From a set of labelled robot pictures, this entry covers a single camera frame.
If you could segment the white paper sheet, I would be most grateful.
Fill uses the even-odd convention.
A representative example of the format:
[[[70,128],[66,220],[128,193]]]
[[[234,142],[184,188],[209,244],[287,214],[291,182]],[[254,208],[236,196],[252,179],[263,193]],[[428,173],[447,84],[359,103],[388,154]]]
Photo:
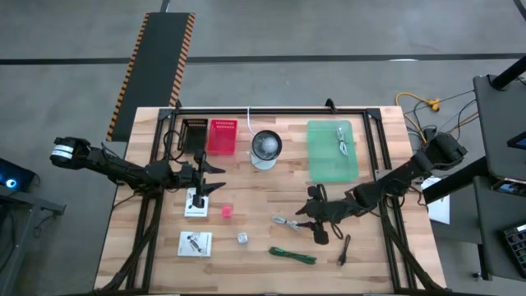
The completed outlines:
[[[441,178],[431,176],[422,183],[422,188],[427,189],[431,185],[438,183]],[[450,224],[450,195],[427,204],[427,213],[430,220],[442,224]]]

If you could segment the black pole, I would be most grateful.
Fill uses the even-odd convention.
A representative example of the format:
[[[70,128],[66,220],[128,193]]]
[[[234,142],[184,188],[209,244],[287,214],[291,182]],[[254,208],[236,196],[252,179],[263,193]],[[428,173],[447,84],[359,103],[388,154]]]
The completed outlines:
[[[501,74],[490,79],[490,85],[496,90],[504,90],[512,81],[526,72],[526,55],[512,64]]]

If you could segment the black mesh basket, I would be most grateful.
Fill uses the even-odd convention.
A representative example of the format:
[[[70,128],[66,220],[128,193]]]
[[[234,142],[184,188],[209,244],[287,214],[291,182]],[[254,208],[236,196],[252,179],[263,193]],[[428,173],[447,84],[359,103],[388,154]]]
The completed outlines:
[[[183,119],[178,140],[178,150],[193,153],[205,149],[208,120],[205,118]]]

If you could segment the black device with blue light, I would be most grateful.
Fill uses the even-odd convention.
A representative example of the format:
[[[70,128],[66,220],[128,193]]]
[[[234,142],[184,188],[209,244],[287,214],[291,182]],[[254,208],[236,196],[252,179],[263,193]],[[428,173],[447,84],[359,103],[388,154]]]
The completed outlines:
[[[0,158],[0,185],[18,192],[27,192],[35,172]]]

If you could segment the grey metal stand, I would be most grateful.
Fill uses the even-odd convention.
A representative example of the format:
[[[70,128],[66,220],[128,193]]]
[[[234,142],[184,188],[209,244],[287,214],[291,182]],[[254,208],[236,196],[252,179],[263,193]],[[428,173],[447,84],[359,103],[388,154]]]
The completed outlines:
[[[31,193],[12,191],[3,186],[0,186],[0,201],[11,202],[14,206],[19,206],[28,212],[26,221],[14,227],[16,234],[14,250],[8,257],[5,267],[0,266],[0,296],[8,296],[16,282],[40,211],[48,210],[53,215],[63,215],[66,206],[36,197]]]

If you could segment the green translucent plastic bin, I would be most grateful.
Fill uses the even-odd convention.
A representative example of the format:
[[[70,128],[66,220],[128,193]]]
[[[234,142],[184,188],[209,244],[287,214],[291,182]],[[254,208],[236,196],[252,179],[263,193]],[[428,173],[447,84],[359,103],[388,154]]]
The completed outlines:
[[[349,183],[359,175],[350,121],[309,121],[307,155],[315,183]]]

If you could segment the black yellow-striped floor mat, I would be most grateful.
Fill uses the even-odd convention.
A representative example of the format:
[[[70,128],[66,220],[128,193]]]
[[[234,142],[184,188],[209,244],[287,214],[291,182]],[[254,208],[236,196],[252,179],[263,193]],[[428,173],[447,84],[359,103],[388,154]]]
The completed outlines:
[[[129,141],[138,108],[176,105],[195,22],[194,13],[145,14],[108,127],[107,141]]]

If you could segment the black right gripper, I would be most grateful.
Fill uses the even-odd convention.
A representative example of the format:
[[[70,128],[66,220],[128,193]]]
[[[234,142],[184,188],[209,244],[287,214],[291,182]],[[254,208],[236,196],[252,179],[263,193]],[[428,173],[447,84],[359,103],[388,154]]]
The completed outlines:
[[[330,240],[323,224],[328,222],[336,238],[343,240],[344,235],[338,224],[348,217],[351,204],[345,200],[329,201],[322,184],[308,187],[307,195],[307,204],[297,210],[295,215],[307,215],[314,219],[314,222],[298,223],[298,227],[310,229],[315,243],[326,245]]]

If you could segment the red plastic basket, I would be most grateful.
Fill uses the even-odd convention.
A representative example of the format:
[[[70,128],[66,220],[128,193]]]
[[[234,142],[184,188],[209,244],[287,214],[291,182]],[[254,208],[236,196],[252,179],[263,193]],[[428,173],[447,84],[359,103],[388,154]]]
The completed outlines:
[[[232,155],[236,148],[238,121],[212,119],[206,151],[212,155]]]

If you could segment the grey cart top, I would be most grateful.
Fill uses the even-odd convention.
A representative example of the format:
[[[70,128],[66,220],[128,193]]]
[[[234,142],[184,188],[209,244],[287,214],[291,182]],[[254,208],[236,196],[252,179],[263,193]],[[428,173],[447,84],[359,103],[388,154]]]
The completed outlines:
[[[482,276],[526,282],[504,235],[505,230],[526,224],[526,197],[493,191],[491,184],[487,178],[473,178],[482,240]]]
[[[526,150],[507,141],[526,132],[526,85],[512,81],[496,90],[487,76],[473,78],[488,171],[496,178],[526,181]]]

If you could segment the black keyboard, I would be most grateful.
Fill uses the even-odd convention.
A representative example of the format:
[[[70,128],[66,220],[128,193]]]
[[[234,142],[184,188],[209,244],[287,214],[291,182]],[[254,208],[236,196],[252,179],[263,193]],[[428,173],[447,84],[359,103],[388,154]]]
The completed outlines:
[[[526,279],[526,224],[505,229],[503,235],[511,261],[520,276]]]

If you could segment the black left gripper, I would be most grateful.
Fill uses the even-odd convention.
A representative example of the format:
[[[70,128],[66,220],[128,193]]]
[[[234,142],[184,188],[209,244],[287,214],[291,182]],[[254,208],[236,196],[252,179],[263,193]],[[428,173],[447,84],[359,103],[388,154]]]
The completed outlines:
[[[203,150],[198,150],[194,154],[197,168],[194,168],[188,162],[183,162],[178,173],[179,187],[194,187],[196,189],[196,192],[192,197],[192,205],[196,208],[203,208],[205,206],[204,196],[209,196],[213,191],[225,185],[225,183],[205,184],[205,172],[209,174],[225,173],[224,169],[216,168],[208,164],[205,162],[205,159],[205,152]]]

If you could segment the black aluminium table frame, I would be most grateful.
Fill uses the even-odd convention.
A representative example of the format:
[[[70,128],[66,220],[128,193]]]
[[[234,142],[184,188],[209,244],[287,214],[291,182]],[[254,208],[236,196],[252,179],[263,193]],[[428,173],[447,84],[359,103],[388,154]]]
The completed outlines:
[[[401,109],[387,107],[255,107],[189,108],[184,118],[229,118],[238,121],[232,155],[209,157],[225,173],[209,181],[226,185],[210,197],[205,218],[183,214],[186,193],[167,193],[153,252],[141,255],[135,279],[124,287],[151,294],[382,294],[418,286],[399,251],[383,233],[381,214],[403,226],[406,241],[429,276],[444,284],[431,224],[417,195],[409,192],[402,206],[381,207],[373,214],[342,221],[349,243],[331,238],[316,244],[307,229],[295,231],[272,221],[275,215],[294,219],[311,184],[307,155],[307,123],[347,120],[352,124],[359,182],[372,180],[376,169],[393,169],[412,155]],[[260,131],[276,132],[283,148],[276,164],[259,170],[249,155]],[[233,215],[222,216],[223,206]],[[179,257],[182,231],[211,232],[211,257]],[[246,233],[247,243],[238,242]]]

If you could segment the white printed booklet box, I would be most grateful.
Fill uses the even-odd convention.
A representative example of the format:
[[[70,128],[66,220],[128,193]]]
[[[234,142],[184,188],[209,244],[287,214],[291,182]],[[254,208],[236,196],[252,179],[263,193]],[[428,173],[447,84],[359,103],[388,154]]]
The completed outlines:
[[[179,257],[211,257],[211,232],[182,231],[178,243]]]
[[[202,208],[198,208],[192,204],[193,195],[195,193],[196,193],[196,189],[194,187],[187,189],[187,198],[186,198],[186,203],[184,207],[184,216],[185,217],[206,217],[208,215],[209,197],[208,196],[202,197],[204,206]]]

